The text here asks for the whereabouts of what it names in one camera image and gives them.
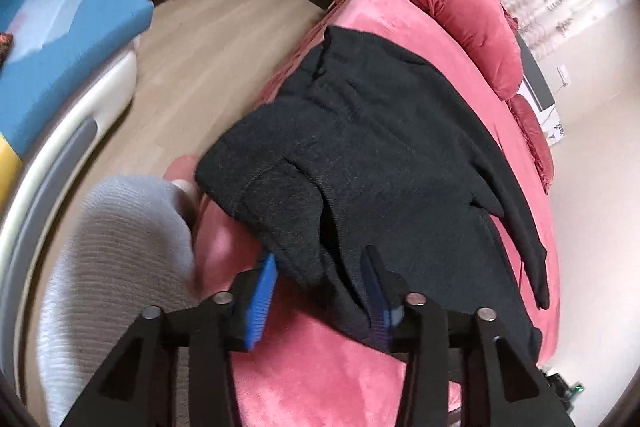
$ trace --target bed headboard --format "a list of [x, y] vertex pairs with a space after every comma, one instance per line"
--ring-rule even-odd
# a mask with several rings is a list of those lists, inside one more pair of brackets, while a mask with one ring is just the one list
[[524, 82], [527, 84], [527, 87], [529, 87], [538, 106], [538, 110], [544, 111], [554, 105], [556, 100], [554, 100], [554, 96], [538, 67], [536, 59], [533, 58], [530, 49], [519, 35], [516, 35], [516, 40], [520, 46], [520, 56], [522, 57], [522, 67], [524, 68]]

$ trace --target wall outlet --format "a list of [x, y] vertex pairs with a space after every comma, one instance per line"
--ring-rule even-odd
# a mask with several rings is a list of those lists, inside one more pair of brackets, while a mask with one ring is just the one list
[[560, 75], [560, 80], [562, 80], [563, 86], [568, 86], [571, 84], [571, 78], [569, 77], [569, 70], [566, 68], [564, 64], [558, 66], [558, 74]]

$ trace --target silver bolt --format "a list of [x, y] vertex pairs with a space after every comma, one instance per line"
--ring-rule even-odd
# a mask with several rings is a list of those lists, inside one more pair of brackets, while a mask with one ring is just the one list
[[423, 306], [427, 302], [427, 297], [418, 292], [411, 292], [407, 294], [404, 301], [411, 306]]
[[146, 319], [156, 319], [160, 316], [162, 310], [158, 306], [149, 306], [142, 310], [142, 316]]
[[478, 310], [478, 317], [480, 317], [484, 321], [488, 321], [488, 322], [494, 321], [495, 317], [497, 316], [498, 314], [491, 308], [480, 308]]
[[234, 295], [231, 292], [218, 292], [213, 295], [213, 302], [216, 304], [229, 304], [234, 299]]

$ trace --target pink bed sheet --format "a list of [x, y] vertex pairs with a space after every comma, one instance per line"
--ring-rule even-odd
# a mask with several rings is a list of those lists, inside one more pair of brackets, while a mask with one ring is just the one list
[[[485, 124], [520, 182], [548, 251], [548, 310], [537, 309], [520, 256], [499, 219], [494, 219], [520, 282], [533, 323], [543, 332], [539, 363], [554, 353], [558, 338], [558, 258], [547, 196], [518, 124], [478, 68], [438, 23], [408, 0], [338, 0], [300, 44], [294, 57], [267, 85], [260, 103], [273, 100], [285, 77], [327, 25], [373, 32], [432, 62]], [[212, 201], [203, 203], [194, 252], [202, 297], [226, 289], [248, 269], [260, 244]], [[234, 354], [242, 419], [247, 426], [391, 426], [395, 422], [404, 364], [341, 336], [305, 312], [302, 296], [282, 280], [274, 295], [265, 334], [252, 353]], [[460, 389], [450, 386], [450, 410]]]

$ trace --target pink pillow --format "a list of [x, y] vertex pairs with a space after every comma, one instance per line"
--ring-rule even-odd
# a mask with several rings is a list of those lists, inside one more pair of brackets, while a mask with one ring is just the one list
[[460, 44], [501, 100], [522, 81], [518, 23], [500, 0], [410, 0], [434, 18]]
[[527, 99], [521, 94], [516, 94], [511, 100], [508, 100], [507, 106], [527, 141], [540, 181], [548, 194], [549, 187], [554, 180], [554, 159], [538, 123], [538, 118]]

